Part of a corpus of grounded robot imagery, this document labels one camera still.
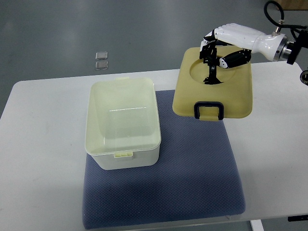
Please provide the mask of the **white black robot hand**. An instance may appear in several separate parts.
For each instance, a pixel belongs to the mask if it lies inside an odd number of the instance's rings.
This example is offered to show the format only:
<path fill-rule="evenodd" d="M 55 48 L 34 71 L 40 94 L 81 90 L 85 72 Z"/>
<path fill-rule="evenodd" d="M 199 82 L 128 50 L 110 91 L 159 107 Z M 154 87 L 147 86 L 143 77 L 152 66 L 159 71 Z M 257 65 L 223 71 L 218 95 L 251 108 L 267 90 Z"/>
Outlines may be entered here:
<path fill-rule="evenodd" d="M 224 57 L 214 58 L 217 41 L 236 46 L 241 50 Z M 287 60 L 293 45 L 284 34 L 267 35 L 256 29 L 231 23 L 215 28 L 204 36 L 200 45 L 199 58 L 204 63 L 222 68 L 234 68 L 250 62 L 253 53 L 261 53 L 270 61 Z"/>

